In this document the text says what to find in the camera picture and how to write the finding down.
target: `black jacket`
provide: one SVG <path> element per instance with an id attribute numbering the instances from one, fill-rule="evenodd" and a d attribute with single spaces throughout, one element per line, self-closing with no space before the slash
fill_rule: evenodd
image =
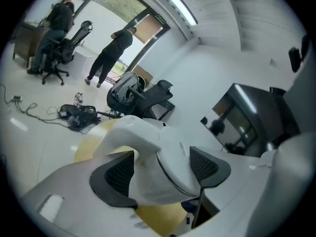
<path id="1" fill-rule="evenodd" d="M 63 3 L 59 3 L 54 6 L 46 20 L 51 29 L 68 32 L 73 25 L 73 12 Z"/>

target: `computer screen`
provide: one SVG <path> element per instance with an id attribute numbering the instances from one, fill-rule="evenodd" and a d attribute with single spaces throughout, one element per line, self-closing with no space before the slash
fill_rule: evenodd
<path id="1" fill-rule="evenodd" d="M 227 152 L 253 157 L 300 133 L 282 96 L 235 83 L 201 122 Z"/>

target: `white wall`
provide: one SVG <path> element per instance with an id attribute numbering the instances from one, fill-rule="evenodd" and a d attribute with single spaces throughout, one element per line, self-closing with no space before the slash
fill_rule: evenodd
<path id="1" fill-rule="evenodd" d="M 172 28 L 163 34 L 146 52 L 138 65 L 154 78 L 161 75 L 174 60 L 175 54 L 187 42 L 178 28 Z"/>
<path id="2" fill-rule="evenodd" d="M 253 54 L 198 45 L 159 79 L 173 84 L 170 100 L 176 107 L 166 122 L 174 126 L 189 146 L 221 150 L 222 146 L 200 120 L 222 98 L 232 83 L 269 90 L 277 86 L 287 90 L 294 80 L 288 73 L 262 64 Z"/>
<path id="3" fill-rule="evenodd" d="M 82 0 L 73 0 L 75 8 L 78 9 L 83 3 Z M 111 41 L 111 34 L 117 32 L 127 25 L 127 22 L 122 20 L 119 16 L 109 11 L 105 7 L 96 2 L 89 2 L 86 7 L 75 18 L 75 25 L 68 34 L 68 38 L 72 38 L 79 30 L 81 23 L 85 20 L 90 20 L 93 23 L 92 32 L 84 39 L 84 46 L 95 53 L 101 53 Z M 121 60 L 129 65 L 135 56 L 144 47 L 144 44 L 133 37 L 133 44 L 125 50 L 121 56 Z"/>
<path id="4" fill-rule="evenodd" d="M 51 4 L 56 4 L 60 1 L 61 0 L 36 0 L 32 4 L 25 20 L 39 23 L 44 17 L 47 17 L 51 12 Z"/>

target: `chair armrest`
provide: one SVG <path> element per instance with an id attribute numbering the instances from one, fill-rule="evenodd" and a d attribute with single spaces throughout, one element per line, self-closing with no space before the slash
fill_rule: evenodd
<path id="1" fill-rule="evenodd" d="M 143 99 L 146 99 L 142 94 L 140 94 L 139 92 L 137 92 L 135 89 L 133 89 L 132 87 L 127 87 L 135 96 L 141 97 Z"/>
<path id="2" fill-rule="evenodd" d="M 60 44 L 60 42 L 57 41 L 57 40 L 55 40 L 55 39 L 50 39 L 50 38 L 48 38 L 48 40 L 49 40 L 50 42 L 53 42 L 54 44 Z"/>

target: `black pants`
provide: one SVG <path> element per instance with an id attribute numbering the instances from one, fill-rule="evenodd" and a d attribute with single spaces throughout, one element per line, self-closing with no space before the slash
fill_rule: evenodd
<path id="1" fill-rule="evenodd" d="M 95 73 L 99 70 L 99 68 L 102 67 L 102 72 L 99 77 L 99 83 L 103 83 L 116 61 L 117 60 L 106 55 L 106 53 L 101 52 L 91 67 L 88 79 L 91 80 L 94 77 Z"/>

